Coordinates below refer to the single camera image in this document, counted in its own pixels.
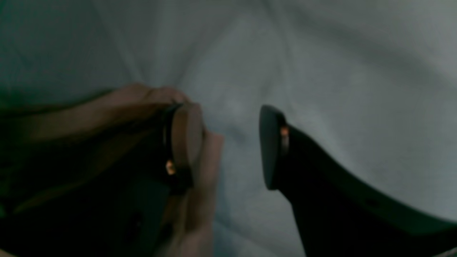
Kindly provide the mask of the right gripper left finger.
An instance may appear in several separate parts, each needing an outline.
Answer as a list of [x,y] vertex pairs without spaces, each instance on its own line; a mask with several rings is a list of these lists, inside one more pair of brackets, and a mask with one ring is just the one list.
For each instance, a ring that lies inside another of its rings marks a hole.
[[132,132],[110,129],[26,163],[26,171],[79,174],[6,202],[1,250],[16,257],[150,257],[167,202],[194,187],[204,139],[197,104],[166,106]]

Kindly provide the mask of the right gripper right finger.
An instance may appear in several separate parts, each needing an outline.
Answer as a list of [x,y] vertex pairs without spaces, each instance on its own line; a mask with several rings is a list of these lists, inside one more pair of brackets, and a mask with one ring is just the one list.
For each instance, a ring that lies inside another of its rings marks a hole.
[[457,226],[353,176],[284,114],[263,105],[264,182],[291,204],[307,257],[455,257]]

